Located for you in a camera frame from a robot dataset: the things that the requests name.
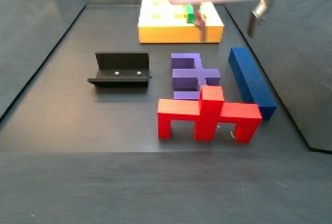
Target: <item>red arch block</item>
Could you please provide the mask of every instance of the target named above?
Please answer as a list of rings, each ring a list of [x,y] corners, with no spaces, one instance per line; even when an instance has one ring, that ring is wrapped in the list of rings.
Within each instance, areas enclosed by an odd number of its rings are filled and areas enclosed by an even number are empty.
[[[171,120],[194,121],[194,139],[213,141],[220,122],[234,123],[234,138],[249,143],[262,121],[257,104],[225,102],[220,86],[203,85],[199,100],[159,99],[158,138],[170,139]]]

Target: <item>red block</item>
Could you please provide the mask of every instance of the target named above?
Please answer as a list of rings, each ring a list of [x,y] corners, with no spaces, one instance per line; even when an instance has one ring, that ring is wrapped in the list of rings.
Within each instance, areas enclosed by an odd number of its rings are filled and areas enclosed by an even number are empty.
[[[171,120],[194,121],[194,139],[213,141],[218,122],[234,123],[234,138],[249,143],[262,121],[256,104],[226,103],[220,86],[203,85],[198,101],[159,99],[158,138],[170,139]]]

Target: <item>gray floor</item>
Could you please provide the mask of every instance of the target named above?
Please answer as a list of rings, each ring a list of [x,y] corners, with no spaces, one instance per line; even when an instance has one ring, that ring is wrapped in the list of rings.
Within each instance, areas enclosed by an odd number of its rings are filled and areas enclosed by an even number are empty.
[[[84,10],[33,84],[1,123],[1,151],[104,152],[253,149],[304,150],[292,121],[278,108],[249,145],[237,144],[222,125],[212,144],[193,141],[193,123],[177,122],[173,139],[157,139],[157,103],[173,98],[171,52],[199,52],[205,68],[218,68],[228,101],[241,101],[229,67],[229,50],[245,43],[220,7],[226,31],[221,44],[141,45],[137,6],[91,6]],[[96,89],[96,51],[147,51],[147,91]]]
[[[191,123],[155,132],[157,100],[171,98],[171,52],[199,52],[240,94],[228,57],[245,46],[228,13],[220,45],[138,43],[138,6],[88,7],[25,90],[0,132],[4,223],[331,223],[332,157],[311,152],[278,106],[249,145],[221,125],[212,144]],[[146,50],[147,91],[96,90],[95,51]]]

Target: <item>yellow base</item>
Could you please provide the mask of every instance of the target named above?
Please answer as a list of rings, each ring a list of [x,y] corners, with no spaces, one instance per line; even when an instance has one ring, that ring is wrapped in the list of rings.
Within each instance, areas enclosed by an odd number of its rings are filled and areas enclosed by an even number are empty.
[[[220,43],[225,26],[212,3],[202,3],[201,13],[206,17],[203,43]],[[202,43],[199,29],[187,24],[183,6],[169,0],[142,1],[138,28],[141,43]]]

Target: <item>toy block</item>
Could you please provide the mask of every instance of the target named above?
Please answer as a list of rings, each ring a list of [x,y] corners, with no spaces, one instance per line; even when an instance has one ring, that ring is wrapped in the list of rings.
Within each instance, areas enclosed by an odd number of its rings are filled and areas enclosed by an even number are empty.
[[[174,99],[197,100],[199,98],[198,91],[174,91]]]
[[[234,123],[234,138],[249,143],[262,116],[257,104],[225,102],[220,86],[202,85],[198,101],[159,99],[158,138],[170,139],[171,120],[194,121],[194,139],[212,142],[218,122]]]
[[[169,0],[142,0],[139,16],[141,43],[220,43],[224,35],[224,23],[213,3],[202,3],[199,12],[206,17],[206,36],[201,41],[201,31],[187,23],[186,6],[171,5]]]
[[[221,73],[218,69],[203,69],[199,53],[171,53],[174,99],[197,100],[202,85],[218,85]]]
[[[194,23],[195,17],[193,13],[193,7],[190,4],[185,4],[185,16],[186,16],[186,23]]]
[[[146,52],[96,52],[99,71],[88,82],[95,86],[143,85],[149,83]]]
[[[269,120],[276,110],[276,102],[248,48],[232,48],[228,62],[244,102],[256,103],[264,120]]]

